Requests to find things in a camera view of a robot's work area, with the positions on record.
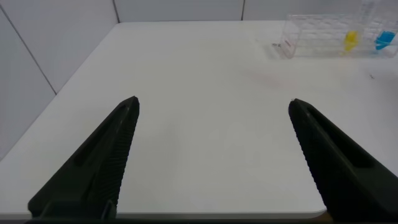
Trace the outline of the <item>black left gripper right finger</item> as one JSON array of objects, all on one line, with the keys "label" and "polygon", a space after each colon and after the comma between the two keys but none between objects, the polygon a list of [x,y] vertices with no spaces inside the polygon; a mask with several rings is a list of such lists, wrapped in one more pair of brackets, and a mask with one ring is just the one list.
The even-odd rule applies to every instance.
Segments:
[{"label": "black left gripper right finger", "polygon": [[289,103],[308,168],[336,222],[397,222],[397,176],[311,104]]}]

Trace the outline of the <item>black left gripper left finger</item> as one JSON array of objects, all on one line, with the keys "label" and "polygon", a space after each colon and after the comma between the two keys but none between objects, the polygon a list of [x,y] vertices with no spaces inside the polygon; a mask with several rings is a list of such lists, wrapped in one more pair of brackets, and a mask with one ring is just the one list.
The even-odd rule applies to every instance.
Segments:
[{"label": "black left gripper left finger", "polygon": [[139,117],[132,96],[115,107],[31,198],[34,219],[116,217],[120,188]]}]

